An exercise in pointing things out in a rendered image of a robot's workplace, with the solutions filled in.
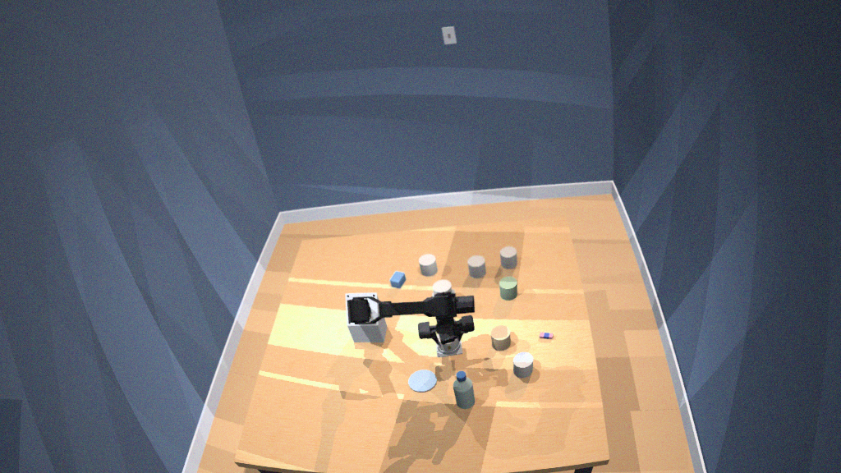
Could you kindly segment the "small blue block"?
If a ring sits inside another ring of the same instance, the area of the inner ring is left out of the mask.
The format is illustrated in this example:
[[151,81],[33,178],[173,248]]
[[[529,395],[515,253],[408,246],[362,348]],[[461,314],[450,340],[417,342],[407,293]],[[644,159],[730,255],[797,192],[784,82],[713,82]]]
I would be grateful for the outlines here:
[[401,288],[406,281],[405,273],[395,271],[393,276],[389,279],[391,287]]

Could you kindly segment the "pale green cylinder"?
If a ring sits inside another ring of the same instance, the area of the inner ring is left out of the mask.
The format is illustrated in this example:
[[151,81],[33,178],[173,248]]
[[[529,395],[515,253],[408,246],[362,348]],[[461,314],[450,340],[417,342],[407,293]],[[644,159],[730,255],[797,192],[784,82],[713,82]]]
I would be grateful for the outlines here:
[[517,297],[517,280],[514,277],[502,278],[499,285],[500,297],[505,301],[514,300]]

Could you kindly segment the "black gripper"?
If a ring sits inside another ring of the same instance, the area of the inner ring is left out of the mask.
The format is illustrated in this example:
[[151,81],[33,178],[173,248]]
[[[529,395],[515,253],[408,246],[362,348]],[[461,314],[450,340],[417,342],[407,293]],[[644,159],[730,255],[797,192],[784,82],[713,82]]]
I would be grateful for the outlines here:
[[[452,322],[455,328],[459,327],[460,336],[458,337],[458,341],[460,342],[462,335],[468,332],[475,331],[474,320],[472,320],[472,315],[462,316],[459,320],[453,320],[453,318],[446,318],[446,319],[436,319],[437,324],[448,324],[448,322]],[[436,325],[430,325],[429,322],[423,322],[418,324],[418,333],[420,339],[433,339],[433,341],[439,344],[439,339],[436,335]]]

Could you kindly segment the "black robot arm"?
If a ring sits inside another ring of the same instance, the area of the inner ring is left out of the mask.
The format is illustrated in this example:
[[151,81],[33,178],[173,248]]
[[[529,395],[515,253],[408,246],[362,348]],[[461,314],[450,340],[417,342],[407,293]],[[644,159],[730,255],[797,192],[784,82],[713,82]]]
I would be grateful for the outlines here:
[[[379,316],[371,320],[370,306],[367,299],[379,303]],[[452,292],[439,292],[423,301],[396,302],[379,301],[372,296],[354,296],[347,300],[348,323],[375,324],[377,320],[392,318],[394,315],[424,314],[436,319],[457,318],[458,314],[475,313],[474,296],[456,296]],[[369,323],[366,323],[369,322]],[[446,344],[454,342],[460,336],[459,327],[452,322],[436,324],[436,333],[440,342]]]

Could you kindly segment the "tan cylinder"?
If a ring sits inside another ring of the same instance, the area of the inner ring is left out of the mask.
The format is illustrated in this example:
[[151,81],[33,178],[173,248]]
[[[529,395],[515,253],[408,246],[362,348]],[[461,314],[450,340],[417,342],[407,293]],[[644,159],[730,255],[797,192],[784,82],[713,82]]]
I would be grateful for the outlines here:
[[506,351],[511,344],[510,328],[498,325],[490,332],[492,348],[497,351]]

